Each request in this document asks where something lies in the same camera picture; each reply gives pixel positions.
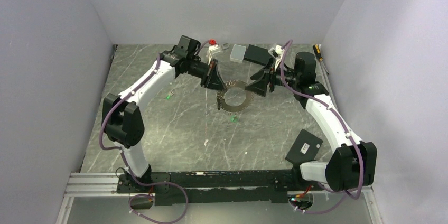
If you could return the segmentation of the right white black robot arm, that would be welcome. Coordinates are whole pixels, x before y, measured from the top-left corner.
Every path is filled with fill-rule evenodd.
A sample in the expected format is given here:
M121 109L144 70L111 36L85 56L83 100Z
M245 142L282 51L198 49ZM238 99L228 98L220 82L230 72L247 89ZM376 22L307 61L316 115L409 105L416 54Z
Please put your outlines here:
M313 181L328 185L334 192L348 192L372 185L377 148L374 143L362 140L334 107L329 92L316 79L314 54L297 53L292 68L282 59L279 54L271 56L264 67L250 77L252 82L245 89L262 97L276 87L290 90L317 122L332 151L328 162L318 162L313 157L295 161L298 171L291 175L293 187L303 190Z

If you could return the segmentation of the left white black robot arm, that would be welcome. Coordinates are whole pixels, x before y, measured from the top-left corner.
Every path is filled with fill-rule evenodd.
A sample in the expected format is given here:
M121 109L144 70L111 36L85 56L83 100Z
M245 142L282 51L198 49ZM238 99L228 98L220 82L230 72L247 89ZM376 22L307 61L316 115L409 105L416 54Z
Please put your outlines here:
M145 132L143 110L149 102L179 75L188 74L200 80L200 86L224 91L218 69L218 60L203 62L199 56L205 44L181 36L172 49L159 53L154 64L135 83L117 95L107 94L103 99L99 145L103 150L103 136L113 142L111 150L119 150L127 173L133 175L131 186L138 192L152 185L151 166L145 158L141 139Z

